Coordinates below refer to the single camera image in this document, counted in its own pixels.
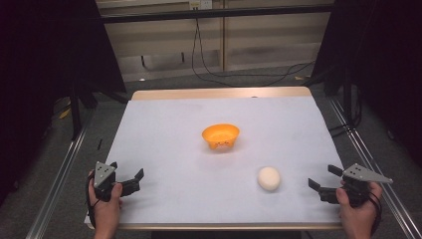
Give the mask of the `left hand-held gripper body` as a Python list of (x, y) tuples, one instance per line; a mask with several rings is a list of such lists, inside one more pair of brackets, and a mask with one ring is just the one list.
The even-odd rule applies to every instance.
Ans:
[(117, 184), (115, 179), (116, 168), (102, 162), (97, 162), (94, 171), (94, 191), (96, 198), (109, 202), (114, 186)]

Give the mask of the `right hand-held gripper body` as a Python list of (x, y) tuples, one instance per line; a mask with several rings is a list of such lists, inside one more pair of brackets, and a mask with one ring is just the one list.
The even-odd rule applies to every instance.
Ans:
[(370, 182), (389, 183), (393, 182), (392, 178), (369, 170), (359, 164), (354, 164), (342, 173), (344, 182), (343, 189), (349, 198), (352, 207), (359, 207), (369, 199)]

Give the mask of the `person's left hand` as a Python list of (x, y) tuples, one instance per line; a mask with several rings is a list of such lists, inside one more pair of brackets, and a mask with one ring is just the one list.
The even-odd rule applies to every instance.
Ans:
[(119, 224), (122, 185), (117, 183), (111, 193), (109, 202), (98, 200), (94, 191), (94, 180), (89, 181), (89, 198), (91, 206), (94, 209), (94, 217), (96, 221), (96, 231), (116, 231)]

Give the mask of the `person's right hand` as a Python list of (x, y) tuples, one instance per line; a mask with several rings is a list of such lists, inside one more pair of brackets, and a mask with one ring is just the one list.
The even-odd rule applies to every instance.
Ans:
[(372, 225), (375, 222), (379, 199), (382, 195), (382, 188), (375, 182), (369, 183), (370, 199), (360, 207), (351, 207), (349, 198), (344, 189), (336, 190), (336, 198), (340, 205), (339, 217), (344, 232), (352, 230), (363, 230), (371, 233)]

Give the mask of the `white table sheet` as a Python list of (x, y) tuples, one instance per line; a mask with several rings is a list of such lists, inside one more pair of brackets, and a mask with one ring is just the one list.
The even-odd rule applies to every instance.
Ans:
[[(202, 131), (235, 125), (233, 147), (210, 149)], [(140, 190), (123, 201), (124, 226), (328, 225), (337, 206), (319, 199), (308, 179), (336, 187), (329, 164), (340, 165), (324, 119), (311, 97), (132, 101), (106, 159), (116, 177), (141, 169)], [(275, 191), (258, 183), (263, 167), (281, 176)]]

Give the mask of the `white round bun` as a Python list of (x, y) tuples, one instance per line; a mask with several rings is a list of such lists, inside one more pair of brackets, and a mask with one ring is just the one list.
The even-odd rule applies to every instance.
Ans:
[(258, 183), (267, 191), (275, 191), (281, 184), (281, 176), (274, 167), (263, 167), (258, 173)]

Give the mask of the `black metal stand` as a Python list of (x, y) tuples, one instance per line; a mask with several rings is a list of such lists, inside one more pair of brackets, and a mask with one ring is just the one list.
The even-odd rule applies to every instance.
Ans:
[(78, 96), (78, 85), (72, 82), (70, 88), (70, 101), (71, 101), (71, 113), (73, 122), (73, 136), (72, 140), (76, 140), (82, 130), (80, 108), (79, 108), (79, 96)]
[(343, 112), (347, 124), (352, 124), (351, 115), (351, 80), (349, 70), (344, 67), (344, 80), (343, 80)]

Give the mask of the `orange plastic bowl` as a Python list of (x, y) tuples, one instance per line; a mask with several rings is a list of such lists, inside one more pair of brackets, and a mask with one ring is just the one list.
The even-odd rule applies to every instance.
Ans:
[(240, 130), (229, 123), (213, 124), (202, 131), (202, 137), (210, 149), (221, 146), (233, 147), (239, 134)]

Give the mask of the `black curtain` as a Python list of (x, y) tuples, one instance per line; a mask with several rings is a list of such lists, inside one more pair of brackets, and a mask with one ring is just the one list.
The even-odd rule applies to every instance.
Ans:
[(422, 0), (334, 0), (312, 79), (349, 78), (422, 167)]
[(96, 0), (0, 0), (0, 205), (36, 157), (55, 101), (125, 85)]

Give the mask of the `black horizontal bar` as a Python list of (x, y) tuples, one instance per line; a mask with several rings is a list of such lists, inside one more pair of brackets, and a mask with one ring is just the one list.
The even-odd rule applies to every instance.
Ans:
[(333, 4), (294, 5), (294, 6), (260, 7), (260, 8), (229, 8), (229, 9), (187, 10), (187, 11), (159, 12), (159, 13), (145, 13), (145, 14), (112, 14), (112, 15), (102, 15), (101, 20), (104, 24), (117, 24), (117, 23), (131, 23), (131, 22), (210, 19), (210, 18), (223, 18), (223, 17), (326, 13), (326, 12), (331, 12), (333, 9), (334, 9)]

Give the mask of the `aluminium floor rail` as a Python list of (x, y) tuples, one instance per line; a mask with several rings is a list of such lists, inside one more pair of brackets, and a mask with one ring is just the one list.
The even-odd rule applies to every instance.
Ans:
[(88, 127), (92, 122), (92, 118), (94, 117), (95, 112), (95, 110), (87, 111), (82, 129), (77, 134), (76, 138), (72, 140), (62, 165), (49, 190), (49, 193), (47, 194), (47, 197), (45, 198), (44, 203), (39, 210), (32, 226), (30, 227), (30, 230), (25, 239), (43, 239), (45, 231), (57, 206), (60, 195), (63, 192), (74, 161), (84, 142)]
[(327, 123), (344, 166), (359, 163), (393, 179), (384, 184), (382, 221), (375, 239), (422, 239), (422, 168), (418, 167), (390, 129), (368, 107), (361, 122), (346, 124), (340, 100), (327, 100)]

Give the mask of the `white wall socket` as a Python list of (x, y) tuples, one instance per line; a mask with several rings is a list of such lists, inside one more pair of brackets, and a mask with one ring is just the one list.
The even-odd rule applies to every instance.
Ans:
[(211, 10), (213, 8), (212, 0), (189, 0), (191, 10)]

